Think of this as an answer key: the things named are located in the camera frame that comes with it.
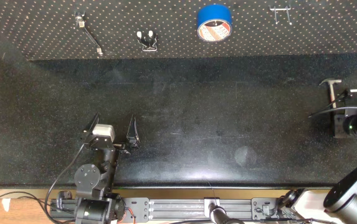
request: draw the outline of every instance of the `blue tape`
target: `blue tape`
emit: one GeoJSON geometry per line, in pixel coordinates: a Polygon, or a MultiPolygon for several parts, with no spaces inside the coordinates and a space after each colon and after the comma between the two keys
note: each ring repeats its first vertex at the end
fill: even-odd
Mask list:
{"type": "Polygon", "coordinates": [[[229,9],[227,7],[215,4],[215,5],[206,6],[199,11],[199,13],[198,13],[198,36],[200,38],[202,38],[199,35],[200,28],[211,21],[225,22],[230,27],[229,34],[226,37],[228,37],[231,34],[231,32],[232,32],[232,18],[231,18],[231,12],[229,11],[229,9]]]}

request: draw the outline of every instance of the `work surface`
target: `work surface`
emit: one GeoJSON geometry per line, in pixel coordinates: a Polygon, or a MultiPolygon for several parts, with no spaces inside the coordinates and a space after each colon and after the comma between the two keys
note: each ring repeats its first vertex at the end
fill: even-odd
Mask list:
{"type": "Polygon", "coordinates": [[[328,77],[357,88],[357,55],[27,62],[0,43],[0,187],[48,187],[96,112],[120,141],[137,118],[141,148],[120,157],[117,187],[332,185],[357,142],[307,118],[328,104],[328,77]]]}

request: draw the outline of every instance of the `pegboard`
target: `pegboard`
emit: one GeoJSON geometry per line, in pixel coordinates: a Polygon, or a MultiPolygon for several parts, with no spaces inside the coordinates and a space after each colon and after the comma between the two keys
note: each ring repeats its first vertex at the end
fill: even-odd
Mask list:
{"type": "Polygon", "coordinates": [[[357,1],[0,1],[0,32],[28,60],[357,53],[357,1]],[[233,31],[222,42],[197,35],[198,11],[210,4],[231,10],[233,31]],[[288,5],[293,25],[284,11],[275,24],[269,6],[288,5]],[[85,13],[103,57],[76,26],[76,11],[85,13]],[[142,52],[136,40],[148,30],[158,35],[157,52],[142,52]]]}

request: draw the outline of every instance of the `hammer head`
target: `hammer head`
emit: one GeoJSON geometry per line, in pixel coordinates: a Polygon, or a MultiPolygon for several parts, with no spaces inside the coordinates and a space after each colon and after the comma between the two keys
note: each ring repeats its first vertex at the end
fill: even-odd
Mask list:
{"type": "Polygon", "coordinates": [[[322,83],[325,83],[325,82],[327,82],[328,85],[333,85],[333,84],[335,84],[335,83],[341,83],[341,81],[342,81],[342,80],[340,80],[340,79],[326,78],[326,79],[324,79],[324,80],[320,83],[320,85],[321,85],[322,83]]]}

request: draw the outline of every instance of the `wooden floor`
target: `wooden floor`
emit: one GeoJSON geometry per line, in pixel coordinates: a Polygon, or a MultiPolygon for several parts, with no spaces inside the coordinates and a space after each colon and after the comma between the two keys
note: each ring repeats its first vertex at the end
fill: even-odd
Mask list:
{"type": "MultiPolygon", "coordinates": [[[[47,190],[45,189],[23,189],[23,190],[0,190],[0,195],[12,191],[25,191],[35,195],[38,198],[44,198],[47,190]]],[[[55,190],[51,194],[51,198],[55,198],[57,192],[55,190]]],[[[287,190],[214,190],[216,197],[224,199],[251,199],[253,197],[279,197],[285,195],[287,190]]],[[[319,192],[327,192],[327,190],[316,190],[319,192]]],[[[148,197],[148,198],[204,198],[213,197],[212,190],[117,190],[123,197],[148,197]]],[[[5,224],[29,224],[29,223],[52,223],[48,220],[39,204],[31,199],[17,199],[23,196],[21,194],[11,194],[4,198],[12,198],[9,204],[9,211],[6,212],[0,199],[0,223],[5,224]]]]}

